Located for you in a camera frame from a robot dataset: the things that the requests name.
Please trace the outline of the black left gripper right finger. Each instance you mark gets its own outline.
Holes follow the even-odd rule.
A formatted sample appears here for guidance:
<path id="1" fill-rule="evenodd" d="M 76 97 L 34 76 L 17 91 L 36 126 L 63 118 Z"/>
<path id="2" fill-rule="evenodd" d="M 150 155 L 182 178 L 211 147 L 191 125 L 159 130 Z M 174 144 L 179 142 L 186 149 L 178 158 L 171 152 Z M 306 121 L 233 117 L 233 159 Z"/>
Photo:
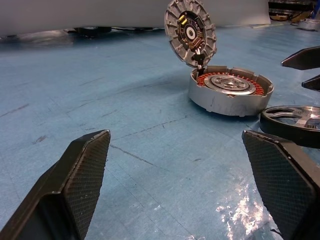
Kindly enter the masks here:
<path id="1" fill-rule="evenodd" d="M 244 130 L 257 190 L 284 240 L 320 238 L 320 167 L 294 142 Z"/>

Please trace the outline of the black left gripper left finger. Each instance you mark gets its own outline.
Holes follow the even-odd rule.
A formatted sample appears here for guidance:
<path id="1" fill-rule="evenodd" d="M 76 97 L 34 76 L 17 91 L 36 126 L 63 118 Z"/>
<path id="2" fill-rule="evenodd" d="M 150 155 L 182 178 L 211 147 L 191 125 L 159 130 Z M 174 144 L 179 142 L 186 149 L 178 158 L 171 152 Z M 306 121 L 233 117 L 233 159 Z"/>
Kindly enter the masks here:
<path id="1" fill-rule="evenodd" d="M 104 178 L 111 133 L 73 140 L 43 173 L 0 232 L 2 240 L 83 240 Z"/>

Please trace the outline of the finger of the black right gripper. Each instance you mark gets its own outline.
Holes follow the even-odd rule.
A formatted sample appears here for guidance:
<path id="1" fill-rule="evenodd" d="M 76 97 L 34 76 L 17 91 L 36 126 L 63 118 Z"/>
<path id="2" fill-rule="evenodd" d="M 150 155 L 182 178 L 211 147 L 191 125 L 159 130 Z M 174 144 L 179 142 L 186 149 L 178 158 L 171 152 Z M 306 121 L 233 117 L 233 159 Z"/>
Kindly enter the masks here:
<path id="1" fill-rule="evenodd" d="M 320 47 L 299 50 L 281 62 L 281 66 L 297 70 L 310 70 L 320 67 Z"/>
<path id="2" fill-rule="evenodd" d="M 301 86 L 305 89 L 320 91 L 320 75 L 302 82 Z"/>

